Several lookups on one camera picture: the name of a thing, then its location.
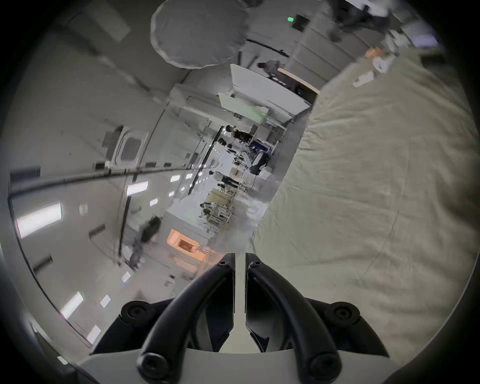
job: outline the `vent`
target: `vent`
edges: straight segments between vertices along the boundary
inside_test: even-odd
[[[94,169],[95,169],[96,171],[105,169],[105,162],[95,163]]]
[[[40,166],[37,167],[28,167],[18,169],[16,171],[10,172],[10,181],[18,182],[24,181],[28,179],[34,179],[36,177],[40,177]]]
[[[99,225],[97,228],[92,229],[88,232],[88,237],[91,239],[93,236],[98,235],[100,232],[105,230],[105,224]]]
[[[47,266],[53,263],[52,255],[49,254],[43,260],[41,260],[37,265],[33,267],[34,274],[38,274],[42,269],[45,269]]]

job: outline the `ceiling light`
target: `ceiling light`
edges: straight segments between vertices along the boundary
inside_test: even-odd
[[[110,296],[109,296],[109,295],[105,295],[105,296],[103,297],[103,299],[100,300],[100,305],[102,306],[102,308],[105,308],[105,307],[108,305],[108,303],[110,303],[110,300],[111,300],[111,299],[110,299]]]
[[[143,192],[148,187],[148,181],[142,181],[141,183],[130,184],[127,187],[127,196],[133,195],[134,193]]]
[[[130,278],[130,273],[127,271],[125,274],[121,277],[121,280],[125,283],[127,280]]]
[[[61,220],[61,204],[56,203],[39,209],[17,219],[17,228],[20,238],[23,239],[31,233]]]
[[[98,328],[96,325],[94,325],[92,330],[90,331],[90,333],[87,336],[88,342],[93,345],[93,343],[95,343],[95,340],[98,337],[98,335],[100,334],[100,332],[102,332],[100,330],[100,328]]]
[[[78,206],[78,212],[80,213],[80,216],[85,216],[88,213],[88,205],[80,204]]]
[[[72,313],[78,308],[78,306],[82,303],[83,297],[80,292],[75,293],[75,295],[68,300],[68,303],[60,310],[60,313],[63,317],[68,320],[68,318],[72,315]]]
[[[60,360],[60,362],[61,362],[63,365],[67,365],[67,364],[68,364],[68,361],[65,360],[65,358],[62,357],[62,356],[57,356],[57,359]]]

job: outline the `floor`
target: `floor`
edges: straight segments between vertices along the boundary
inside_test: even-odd
[[[288,125],[268,166],[273,173],[267,180],[262,180],[250,173],[245,173],[249,184],[253,185],[248,193],[238,192],[232,201],[235,213],[223,230],[208,245],[219,254],[229,252],[242,253],[248,249],[249,240],[258,223],[272,201],[288,167],[297,151],[301,136],[305,130],[309,113],[299,116]]]

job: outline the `round white object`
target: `round white object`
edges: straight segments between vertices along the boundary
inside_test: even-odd
[[[236,56],[247,38],[247,13],[238,0],[167,0],[150,24],[150,41],[163,59],[198,69]]]

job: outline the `screw head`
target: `screw head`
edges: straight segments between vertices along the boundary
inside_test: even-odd
[[[168,374],[169,364],[163,356],[147,352],[138,358],[137,368],[141,375],[149,379],[161,379]]]
[[[322,353],[310,363],[310,373],[317,380],[330,380],[340,374],[341,363],[337,355]]]
[[[348,320],[352,317],[352,312],[347,307],[340,307],[334,310],[334,314],[340,320]]]
[[[257,268],[257,267],[259,267],[259,266],[261,266],[261,265],[262,265],[262,262],[260,262],[260,261],[252,261],[252,262],[250,263],[250,268]]]

